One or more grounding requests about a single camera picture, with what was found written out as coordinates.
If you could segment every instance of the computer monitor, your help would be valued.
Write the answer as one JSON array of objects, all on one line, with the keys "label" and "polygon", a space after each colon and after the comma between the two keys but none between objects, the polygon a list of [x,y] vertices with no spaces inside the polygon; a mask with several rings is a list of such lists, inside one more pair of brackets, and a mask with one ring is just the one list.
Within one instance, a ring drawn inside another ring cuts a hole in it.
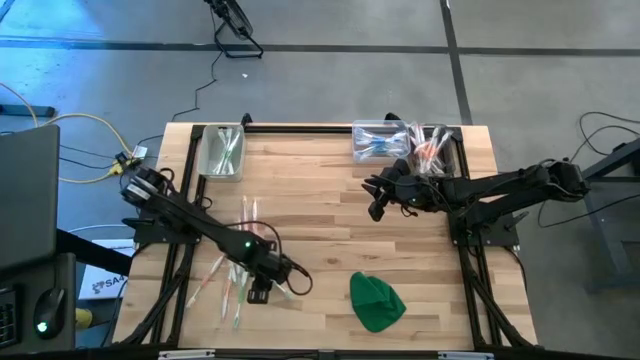
[{"label": "computer monitor", "polygon": [[0,136],[0,271],[56,252],[60,128]]}]

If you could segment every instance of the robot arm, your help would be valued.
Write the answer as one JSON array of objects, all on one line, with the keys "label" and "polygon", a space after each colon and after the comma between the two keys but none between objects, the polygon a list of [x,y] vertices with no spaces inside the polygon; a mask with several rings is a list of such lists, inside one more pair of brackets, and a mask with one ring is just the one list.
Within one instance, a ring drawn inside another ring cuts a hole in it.
[{"label": "robot arm", "polygon": [[229,260],[245,268],[254,282],[249,291],[249,303],[266,304],[272,281],[285,282],[293,269],[308,277],[282,249],[274,251],[274,243],[249,232],[231,229],[207,215],[201,208],[180,196],[171,182],[161,173],[139,168],[130,183],[122,190],[128,203],[144,210],[149,219],[126,220],[136,228],[160,227],[167,237],[208,237]]},{"label": "robot arm", "polygon": [[[423,179],[411,175],[406,161],[397,160],[380,175],[365,179],[362,186],[374,198],[369,206],[374,221],[380,221],[390,202],[406,210],[445,211],[469,228],[546,200],[575,202],[589,191],[577,165],[555,160],[475,180]],[[504,196],[488,203],[479,201],[496,195]]]}]

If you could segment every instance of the keyboard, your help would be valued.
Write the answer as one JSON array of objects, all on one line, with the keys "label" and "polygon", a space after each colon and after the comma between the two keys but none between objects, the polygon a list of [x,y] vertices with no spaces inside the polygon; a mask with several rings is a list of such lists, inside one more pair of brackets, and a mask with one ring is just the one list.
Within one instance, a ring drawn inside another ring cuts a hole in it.
[{"label": "keyboard", "polygon": [[16,303],[14,287],[0,288],[0,349],[19,342]]}]

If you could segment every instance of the computer mouse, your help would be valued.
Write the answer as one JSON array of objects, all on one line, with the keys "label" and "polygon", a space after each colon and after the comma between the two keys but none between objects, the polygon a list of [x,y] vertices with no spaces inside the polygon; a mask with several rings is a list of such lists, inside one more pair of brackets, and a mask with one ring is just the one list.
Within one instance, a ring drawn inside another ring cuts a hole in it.
[{"label": "computer mouse", "polygon": [[33,328],[41,339],[51,339],[64,327],[64,289],[43,292],[33,310]]}]

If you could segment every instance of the desk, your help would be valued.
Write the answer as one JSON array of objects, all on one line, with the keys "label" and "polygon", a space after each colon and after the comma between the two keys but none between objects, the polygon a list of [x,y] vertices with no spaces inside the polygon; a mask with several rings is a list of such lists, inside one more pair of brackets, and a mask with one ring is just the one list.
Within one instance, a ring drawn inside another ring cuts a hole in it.
[{"label": "desk", "polygon": [[[191,126],[167,124],[160,149],[158,168],[175,171],[176,188],[182,180]],[[487,127],[462,127],[462,133],[471,176],[495,174]],[[367,214],[371,198],[360,184],[381,167],[353,164],[350,134],[247,134],[246,141],[242,182],[207,183],[205,195],[214,200],[210,214],[222,222],[236,221],[242,195],[258,198],[259,220],[277,228],[284,252],[309,270],[314,289],[292,301],[274,290],[268,305],[244,304],[240,328],[234,331],[232,316],[220,324],[227,274],[223,267],[185,312],[180,347],[472,348],[459,257],[444,213],[405,218],[398,208],[389,206],[383,220],[373,222]],[[194,171],[190,199],[196,183]],[[503,249],[487,248],[486,252],[496,302],[520,333],[535,343],[518,264]],[[166,245],[151,245],[134,259],[115,341],[129,335],[156,300],[166,253]],[[188,297],[218,256],[215,244],[203,239],[195,252]],[[381,333],[367,332],[353,313],[349,278],[355,271],[387,281],[407,306],[405,315]],[[307,283],[301,277],[293,285],[303,290]],[[479,312],[488,338],[482,306]],[[165,334],[172,314],[170,303]]]}]

